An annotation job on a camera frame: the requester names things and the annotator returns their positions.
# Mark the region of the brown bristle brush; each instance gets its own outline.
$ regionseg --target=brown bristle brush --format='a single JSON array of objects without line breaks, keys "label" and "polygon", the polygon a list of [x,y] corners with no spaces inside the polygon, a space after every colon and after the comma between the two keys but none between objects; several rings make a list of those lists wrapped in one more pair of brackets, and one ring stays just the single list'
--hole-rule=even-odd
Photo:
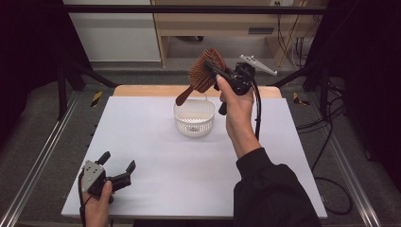
[{"label": "brown bristle brush", "polygon": [[189,70],[189,82],[190,86],[183,91],[177,98],[177,106],[183,105],[186,99],[191,95],[193,91],[198,91],[199,93],[206,92],[213,84],[215,84],[215,79],[211,77],[211,73],[206,69],[205,62],[209,61],[213,63],[215,67],[218,67],[221,71],[225,71],[226,64],[224,59],[220,56],[216,49],[207,49],[203,51],[200,57],[195,61]]}]

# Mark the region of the bristles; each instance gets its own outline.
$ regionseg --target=bristles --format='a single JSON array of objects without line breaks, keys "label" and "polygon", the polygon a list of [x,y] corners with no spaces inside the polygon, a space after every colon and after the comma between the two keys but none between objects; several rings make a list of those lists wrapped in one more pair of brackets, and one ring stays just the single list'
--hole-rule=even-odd
[{"label": "bristles", "polygon": [[206,92],[215,83],[215,80],[210,77],[211,72],[204,67],[204,62],[206,60],[213,63],[221,71],[224,71],[226,68],[224,59],[215,49],[212,48],[203,51],[203,53],[191,67],[188,76],[191,85],[194,86],[194,90],[200,93]]}]

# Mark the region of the white table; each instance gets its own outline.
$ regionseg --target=white table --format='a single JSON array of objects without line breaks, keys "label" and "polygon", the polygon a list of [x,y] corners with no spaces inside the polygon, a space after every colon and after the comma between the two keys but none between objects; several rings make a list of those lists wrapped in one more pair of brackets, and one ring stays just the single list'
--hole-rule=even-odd
[{"label": "white table", "polygon": [[[217,97],[208,99],[219,107]],[[84,161],[109,151],[112,157],[104,167],[107,176],[115,176],[135,160],[132,185],[114,195],[112,217],[232,217],[240,175],[225,116],[216,114],[208,135],[189,138],[175,128],[174,100],[175,96],[110,97]],[[326,218],[285,99],[262,98],[260,142],[274,163],[287,164],[295,172],[318,216]],[[78,218],[78,208],[75,181],[61,214]]]}]

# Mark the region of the black jacket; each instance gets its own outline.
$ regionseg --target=black jacket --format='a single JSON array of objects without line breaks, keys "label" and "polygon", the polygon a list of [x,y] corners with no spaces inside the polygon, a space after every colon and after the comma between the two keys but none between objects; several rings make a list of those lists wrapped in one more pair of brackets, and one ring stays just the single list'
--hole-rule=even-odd
[{"label": "black jacket", "polygon": [[286,165],[274,165],[263,148],[236,166],[241,181],[234,189],[234,226],[321,226],[313,205]]}]

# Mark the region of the person's left hand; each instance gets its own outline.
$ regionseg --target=person's left hand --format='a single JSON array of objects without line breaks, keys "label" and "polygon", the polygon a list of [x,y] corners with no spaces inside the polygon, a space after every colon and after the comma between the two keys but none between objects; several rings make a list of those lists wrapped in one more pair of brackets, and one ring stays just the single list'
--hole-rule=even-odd
[{"label": "person's left hand", "polygon": [[82,194],[85,203],[85,218],[87,227],[107,227],[109,220],[109,197],[113,192],[113,184],[110,181],[104,183],[100,199],[97,200],[88,192]]}]

